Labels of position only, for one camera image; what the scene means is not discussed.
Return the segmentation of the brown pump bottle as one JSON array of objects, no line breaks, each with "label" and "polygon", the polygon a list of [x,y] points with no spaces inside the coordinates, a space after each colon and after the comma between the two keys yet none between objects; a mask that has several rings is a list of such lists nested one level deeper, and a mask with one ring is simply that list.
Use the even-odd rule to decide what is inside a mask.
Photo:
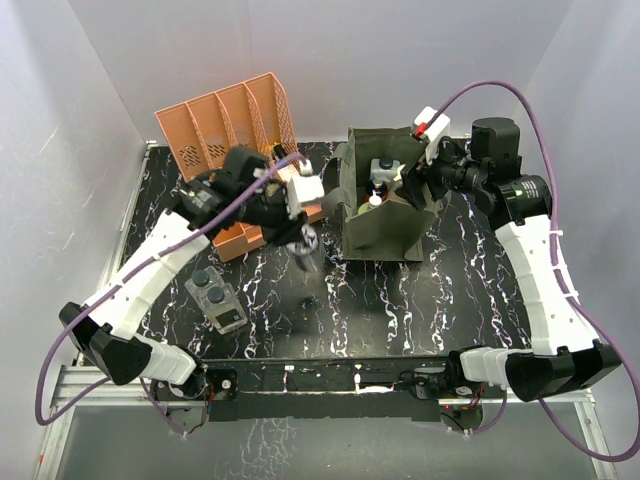
[{"label": "brown pump bottle", "polygon": [[404,202],[404,198],[401,196],[401,188],[403,186],[403,180],[401,176],[402,170],[399,169],[396,172],[393,180],[388,182],[387,199]]}]

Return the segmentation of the orange blue pump bottle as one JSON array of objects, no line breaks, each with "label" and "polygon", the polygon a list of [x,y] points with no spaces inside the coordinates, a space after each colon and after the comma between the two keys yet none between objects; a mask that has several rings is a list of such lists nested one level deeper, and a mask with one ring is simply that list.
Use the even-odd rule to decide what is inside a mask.
[{"label": "orange blue pump bottle", "polygon": [[384,199],[387,195],[388,187],[384,181],[375,182],[373,180],[370,180],[366,185],[365,191],[368,197],[377,196],[381,199]]}]

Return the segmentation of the white rectangular bottle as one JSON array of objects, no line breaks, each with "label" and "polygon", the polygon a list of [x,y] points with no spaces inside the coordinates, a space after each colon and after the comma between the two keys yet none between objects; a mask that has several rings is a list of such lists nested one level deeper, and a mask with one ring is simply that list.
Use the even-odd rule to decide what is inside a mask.
[{"label": "white rectangular bottle", "polygon": [[369,180],[376,183],[391,183],[398,175],[401,163],[389,157],[373,158],[370,163]]}]

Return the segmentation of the yellow round pump bottle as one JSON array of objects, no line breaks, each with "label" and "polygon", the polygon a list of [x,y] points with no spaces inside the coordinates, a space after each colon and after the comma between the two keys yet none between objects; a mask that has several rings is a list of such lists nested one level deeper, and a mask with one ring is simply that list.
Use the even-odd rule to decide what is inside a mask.
[{"label": "yellow round pump bottle", "polygon": [[384,197],[380,197],[378,195],[369,196],[367,200],[359,206],[357,214],[361,215],[378,208],[384,202],[384,200]]}]

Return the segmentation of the green canvas bag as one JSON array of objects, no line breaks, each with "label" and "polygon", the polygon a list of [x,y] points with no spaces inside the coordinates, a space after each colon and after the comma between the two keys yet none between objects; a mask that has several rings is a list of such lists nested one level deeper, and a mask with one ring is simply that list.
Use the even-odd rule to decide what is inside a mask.
[{"label": "green canvas bag", "polygon": [[448,197],[433,200],[423,187],[426,206],[417,210],[396,194],[379,206],[361,212],[365,185],[373,159],[398,160],[413,166],[425,147],[412,138],[408,127],[364,129],[351,127],[348,138],[335,148],[323,174],[322,211],[342,212],[342,250],[349,260],[411,261],[424,259],[422,238],[436,223]]}]

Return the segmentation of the clear twin bottle pack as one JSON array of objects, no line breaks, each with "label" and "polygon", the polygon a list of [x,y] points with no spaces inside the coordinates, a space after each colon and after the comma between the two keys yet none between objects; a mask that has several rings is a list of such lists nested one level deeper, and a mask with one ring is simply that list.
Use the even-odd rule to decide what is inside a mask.
[{"label": "clear twin bottle pack", "polygon": [[185,288],[219,334],[228,334],[248,323],[231,284],[214,267],[196,270],[185,282]]}]

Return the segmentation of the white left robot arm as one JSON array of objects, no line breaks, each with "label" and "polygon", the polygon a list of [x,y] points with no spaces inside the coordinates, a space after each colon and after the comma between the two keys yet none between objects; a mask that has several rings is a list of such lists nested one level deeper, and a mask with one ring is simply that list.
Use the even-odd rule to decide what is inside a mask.
[{"label": "white left robot arm", "polygon": [[107,380],[153,380],[194,399],[206,388],[206,366],[187,348],[147,338],[139,327],[158,297],[214,238],[237,222],[256,226],[265,241],[301,256],[317,245],[305,205],[324,195],[311,162],[299,153],[273,161],[232,147],[220,167],[200,173],[173,195],[115,277],[87,300],[59,312],[64,334]]}]

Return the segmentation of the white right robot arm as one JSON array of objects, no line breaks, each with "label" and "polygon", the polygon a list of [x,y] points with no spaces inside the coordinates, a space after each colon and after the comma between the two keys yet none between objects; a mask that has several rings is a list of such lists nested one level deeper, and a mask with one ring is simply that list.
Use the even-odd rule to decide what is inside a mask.
[{"label": "white right robot arm", "polygon": [[401,172],[399,194],[414,208],[449,192],[469,195],[490,224],[511,264],[531,330],[528,349],[471,347],[454,356],[447,388],[466,397],[481,383],[511,390],[524,402],[591,387],[621,360],[569,302],[557,283],[566,273],[550,254],[552,194],[538,175],[521,171],[520,129],[510,118],[473,122],[469,148],[449,135],[450,120],[431,107],[411,126],[424,148]]}]

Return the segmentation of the orange plastic file organizer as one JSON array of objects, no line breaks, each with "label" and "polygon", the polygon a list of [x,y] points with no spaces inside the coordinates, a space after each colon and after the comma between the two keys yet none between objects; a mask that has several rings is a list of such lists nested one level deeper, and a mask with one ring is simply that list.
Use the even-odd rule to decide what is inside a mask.
[{"label": "orange plastic file organizer", "polygon": [[[167,107],[156,118],[185,182],[156,225],[175,236],[162,242],[159,258],[191,258],[213,246],[228,261],[268,244],[260,227],[244,222],[244,205],[261,193],[280,194],[287,205],[284,169],[307,159],[275,75]],[[286,150],[282,159],[273,156],[276,143]],[[320,216],[320,205],[312,205],[296,217],[311,226]]]}]

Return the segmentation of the black front mounting rail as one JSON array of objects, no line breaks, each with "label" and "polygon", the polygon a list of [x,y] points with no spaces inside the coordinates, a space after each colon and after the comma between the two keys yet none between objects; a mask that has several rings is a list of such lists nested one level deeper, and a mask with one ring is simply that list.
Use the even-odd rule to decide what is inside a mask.
[{"label": "black front mounting rail", "polygon": [[203,408],[210,422],[262,418],[409,418],[478,407],[499,388],[463,379],[454,355],[209,359],[193,396],[155,381],[155,399]]}]

